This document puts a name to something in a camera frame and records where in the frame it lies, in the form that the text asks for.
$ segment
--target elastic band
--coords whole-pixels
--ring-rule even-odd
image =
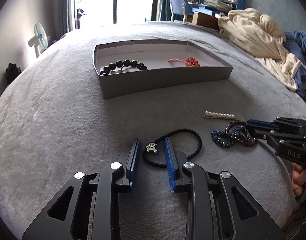
[[[163,141],[165,138],[170,137],[170,136],[172,136],[172,135],[175,135],[175,134],[177,134],[177,133],[181,133],[181,132],[187,132],[187,133],[193,134],[193,135],[197,138],[197,141],[198,141],[198,147],[197,147],[197,149],[195,150],[195,152],[193,152],[191,155],[187,156],[187,159],[190,160],[190,159],[192,159],[193,157],[195,157],[195,156],[200,152],[200,150],[201,150],[201,148],[202,148],[202,140],[201,140],[201,137],[198,135],[197,132],[195,132],[195,131],[193,131],[193,130],[191,130],[191,129],[183,128],[183,129],[175,130],[175,131],[173,131],[173,132],[170,132],[170,133],[168,133],[168,134],[166,134],[166,135],[161,136],[160,138],[156,139],[153,143],[158,144],[159,142]],[[152,166],[155,166],[155,167],[159,167],[159,168],[166,168],[166,164],[165,164],[165,163],[156,163],[156,162],[153,162],[153,161],[149,160],[148,157],[147,157],[147,154],[148,154],[148,152],[147,152],[147,150],[146,150],[146,148],[145,148],[144,151],[143,151],[143,155],[142,155],[142,156],[143,156],[143,160],[144,160],[147,164],[152,165]]]

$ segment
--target metal screw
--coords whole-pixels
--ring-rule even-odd
[[[223,172],[221,173],[221,176],[222,176],[223,178],[225,178],[225,179],[228,179],[229,177],[231,177],[231,174],[230,174],[229,172],[227,172],[227,171],[223,171]]]
[[[81,172],[81,171],[74,174],[74,178],[76,178],[76,179],[81,179],[83,177],[84,177],[84,173]]]
[[[191,168],[194,167],[194,164],[192,162],[186,162],[186,163],[184,163],[184,167],[188,168],[188,169],[191,169]]]
[[[115,162],[111,164],[111,169],[117,170],[119,167],[121,167],[122,164],[119,162]]]

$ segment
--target cream blanket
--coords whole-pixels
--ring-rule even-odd
[[[288,89],[295,92],[295,73],[301,61],[283,48],[285,34],[277,22],[258,10],[232,10],[218,19],[220,34],[258,60]]]

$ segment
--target pearl hair clip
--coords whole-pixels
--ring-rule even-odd
[[[236,119],[235,114],[221,114],[215,112],[205,111],[205,118],[223,118],[223,119]]]

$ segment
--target black bag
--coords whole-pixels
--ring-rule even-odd
[[[16,64],[9,63],[9,66],[6,68],[5,73],[6,81],[9,85],[13,82],[14,79],[16,79],[18,75],[21,74],[21,68],[17,67]]]

